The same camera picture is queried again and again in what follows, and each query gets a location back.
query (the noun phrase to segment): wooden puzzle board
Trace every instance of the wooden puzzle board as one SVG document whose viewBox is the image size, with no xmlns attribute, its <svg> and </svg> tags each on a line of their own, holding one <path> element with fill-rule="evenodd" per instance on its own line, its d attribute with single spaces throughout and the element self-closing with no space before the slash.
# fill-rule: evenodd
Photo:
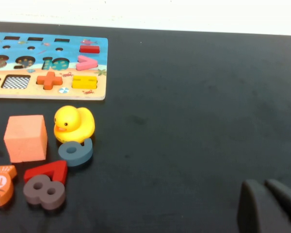
<svg viewBox="0 0 291 233">
<path fill-rule="evenodd" d="M 80 46 L 98 46 L 99 53 L 80 52 Z M 78 56 L 98 66 L 76 70 Z M 49 34 L 0 33 L 0 98 L 103 100 L 106 95 L 108 39 Z M 45 90 L 38 76 L 54 72 L 62 85 Z M 96 88 L 72 88 L 73 77 L 96 77 Z"/>
</svg>

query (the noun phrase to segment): yellow rubber duck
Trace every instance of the yellow rubber duck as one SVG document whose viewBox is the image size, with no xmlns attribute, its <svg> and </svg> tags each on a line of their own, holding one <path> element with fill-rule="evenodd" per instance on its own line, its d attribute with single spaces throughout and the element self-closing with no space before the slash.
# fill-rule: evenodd
<svg viewBox="0 0 291 233">
<path fill-rule="evenodd" d="M 84 142 L 95 131 L 93 114 L 87 108 L 64 106 L 57 110 L 54 117 L 54 134 L 62 143 Z"/>
</svg>

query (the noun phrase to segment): red plus sign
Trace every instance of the red plus sign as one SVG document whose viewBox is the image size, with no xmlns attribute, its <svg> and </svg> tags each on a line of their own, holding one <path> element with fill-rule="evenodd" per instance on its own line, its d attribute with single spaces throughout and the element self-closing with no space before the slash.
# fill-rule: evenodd
<svg viewBox="0 0 291 233">
<path fill-rule="evenodd" d="M 48 72 L 46 76 L 38 76 L 37 84 L 44 85 L 45 90 L 51 90 L 54 85 L 62 85 L 62 77 L 56 77 L 54 72 Z"/>
</svg>

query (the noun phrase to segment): orange foam cube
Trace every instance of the orange foam cube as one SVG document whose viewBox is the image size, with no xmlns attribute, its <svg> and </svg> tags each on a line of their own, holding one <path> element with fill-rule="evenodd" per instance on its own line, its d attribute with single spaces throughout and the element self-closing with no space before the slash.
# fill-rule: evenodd
<svg viewBox="0 0 291 233">
<path fill-rule="evenodd" d="M 11 163 L 45 160 L 48 135 L 42 115 L 11 116 L 4 142 Z"/>
</svg>

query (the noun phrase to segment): checkered cutout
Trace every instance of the checkered cutout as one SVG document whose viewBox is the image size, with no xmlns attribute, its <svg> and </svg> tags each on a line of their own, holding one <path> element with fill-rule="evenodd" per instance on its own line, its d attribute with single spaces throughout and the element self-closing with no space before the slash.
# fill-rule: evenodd
<svg viewBox="0 0 291 233">
<path fill-rule="evenodd" d="M 30 77 L 9 76 L 5 79 L 2 88 L 25 89 L 28 86 Z"/>
</svg>

